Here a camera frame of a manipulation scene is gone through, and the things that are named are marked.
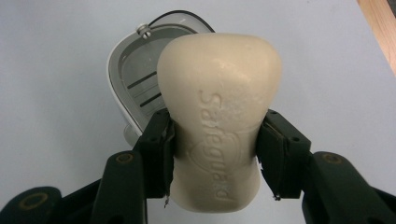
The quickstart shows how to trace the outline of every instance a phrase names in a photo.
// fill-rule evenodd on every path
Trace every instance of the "cream soap bar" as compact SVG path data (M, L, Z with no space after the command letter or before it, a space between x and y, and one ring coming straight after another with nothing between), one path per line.
M278 54L255 36L185 35L163 50L157 73L176 125L171 198L194 212L246 207L260 186L255 141L280 80Z

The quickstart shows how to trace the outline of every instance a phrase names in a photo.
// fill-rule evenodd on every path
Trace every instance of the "white soap dish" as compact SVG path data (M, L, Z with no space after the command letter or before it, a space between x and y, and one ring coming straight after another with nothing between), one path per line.
M152 114L165 108L156 76L163 48L175 38L197 33L214 33L214 30L189 11L170 11L149 24L139 25L111 51L107 62L108 82L129 122L124 136L130 145L145 130Z

